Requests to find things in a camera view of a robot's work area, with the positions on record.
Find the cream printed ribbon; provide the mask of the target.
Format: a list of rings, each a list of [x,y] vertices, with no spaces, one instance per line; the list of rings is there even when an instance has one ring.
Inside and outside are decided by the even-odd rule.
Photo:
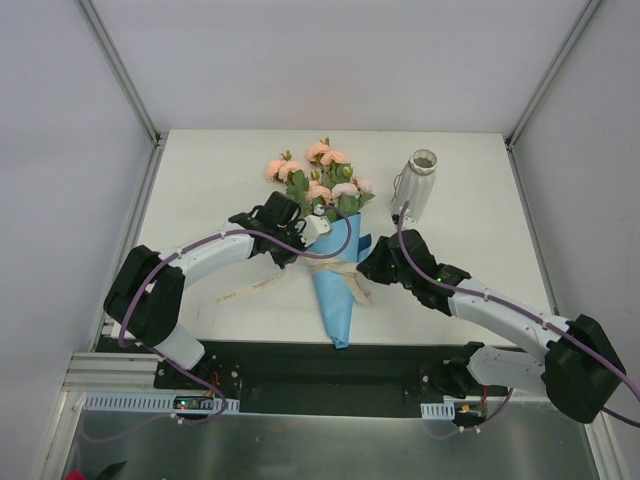
[[[357,264],[355,262],[347,262],[333,257],[324,260],[308,259],[307,263],[310,266],[312,274],[331,272],[341,276],[357,303],[362,305],[370,305],[372,303],[370,292],[367,291],[359,282],[358,271],[356,268]],[[284,276],[285,273],[275,274],[259,282],[228,292],[216,297],[215,303],[223,304],[250,296],[260,290],[264,290],[271,285],[274,285]]]

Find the pink flower bouquet blue wrap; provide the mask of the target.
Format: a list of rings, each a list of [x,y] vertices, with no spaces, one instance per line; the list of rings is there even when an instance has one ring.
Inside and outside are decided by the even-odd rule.
[[[332,231],[311,246],[308,259],[335,257],[357,264],[366,257],[371,237],[361,234],[361,210],[374,199],[373,187],[355,174],[352,163],[331,147],[328,137],[307,149],[305,163],[297,161],[290,150],[281,152],[267,164],[265,177],[285,187],[302,216],[318,214],[331,222]],[[311,279],[326,335],[335,348],[347,348],[353,309],[359,303],[341,276],[311,273]]]

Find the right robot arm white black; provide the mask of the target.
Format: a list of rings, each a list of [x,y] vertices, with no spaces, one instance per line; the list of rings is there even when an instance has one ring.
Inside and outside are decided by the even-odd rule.
[[[543,394],[565,416],[588,424],[622,382],[624,366],[595,319],[536,313],[501,298],[467,271],[438,262],[416,230],[380,237],[357,270],[374,283],[399,284],[421,305],[515,345],[503,350],[467,343],[461,355],[429,374],[444,395],[463,399],[482,386]]]

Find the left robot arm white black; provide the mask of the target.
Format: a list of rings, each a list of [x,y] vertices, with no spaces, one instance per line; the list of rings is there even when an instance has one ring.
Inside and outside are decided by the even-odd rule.
[[[280,268],[295,261],[287,248],[306,251],[325,224],[308,215],[285,195],[275,192],[263,205],[231,216],[213,241],[158,252],[145,245],[127,255],[103,308],[145,347],[176,364],[176,375],[188,388],[204,387],[211,365],[204,346],[179,324],[184,291],[197,281],[235,262],[268,253]]]

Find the white ribbed ceramic vase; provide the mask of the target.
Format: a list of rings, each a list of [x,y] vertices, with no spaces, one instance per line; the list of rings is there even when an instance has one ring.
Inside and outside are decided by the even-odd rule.
[[[391,211],[399,214],[405,202],[409,202],[406,215],[413,221],[422,217],[436,180],[438,159],[428,149],[416,150],[394,179]]]

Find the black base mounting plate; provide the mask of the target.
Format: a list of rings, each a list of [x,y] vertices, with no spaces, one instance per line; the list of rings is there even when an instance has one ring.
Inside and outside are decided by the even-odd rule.
[[[186,377],[156,364],[156,390],[196,391],[215,381],[243,413],[417,418],[420,407],[442,401],[432,376],[468,356],[464,346],[352,345],[207,341]]]

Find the red object bottom edge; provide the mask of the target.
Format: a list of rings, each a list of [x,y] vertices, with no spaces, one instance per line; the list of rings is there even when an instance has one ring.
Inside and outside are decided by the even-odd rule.
[[[76,470],[70,471],[64,480],[87,480],[87,477]]]

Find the right aluminium frame post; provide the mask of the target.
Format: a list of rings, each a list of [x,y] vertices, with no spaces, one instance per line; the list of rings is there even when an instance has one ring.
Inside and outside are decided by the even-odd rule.
[[[588,0],[581,7],[576,19],[561,41],[515,125],[505,137],[505,146],[508,152],[511,152],[515,148],[535,114],[541,108],[545,98],[551,92],[554,83],[574,54],[594,18],[605,4],[606,1],[604,0]]]

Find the aluminium frame post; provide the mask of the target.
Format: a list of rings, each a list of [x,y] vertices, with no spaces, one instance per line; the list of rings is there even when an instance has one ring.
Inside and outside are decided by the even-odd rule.
[[[112,39],[104,20],[94,1],[75,1],[83,19],[96,41],[106,64],[108,65],[125,100],[129,104],[134,116],[144,130],[151,144],[156,147],[161,143],[162,134],[152,117]]]
[[[505,137],[505,146],[508,152],[511,152],[515,148],[535,114],[541,108],[545,98],[551,92],[554,83],[574,54],[594,18],[605,4],[606,1],[604,0],[588,0],[581,7],[576,19],[561,41],[515,125]]]

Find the left aluminium frame post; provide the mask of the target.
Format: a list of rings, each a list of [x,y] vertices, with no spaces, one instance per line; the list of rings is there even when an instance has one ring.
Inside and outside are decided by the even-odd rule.
[[[94,1],[75,1],[83,19],[96,41],[106,64],[108,65],[125,100],[129,104],[134,116],[144,130],[151,144],[156,147],[161,143],[162,134],[152,117],[112,39],[104,20]]]

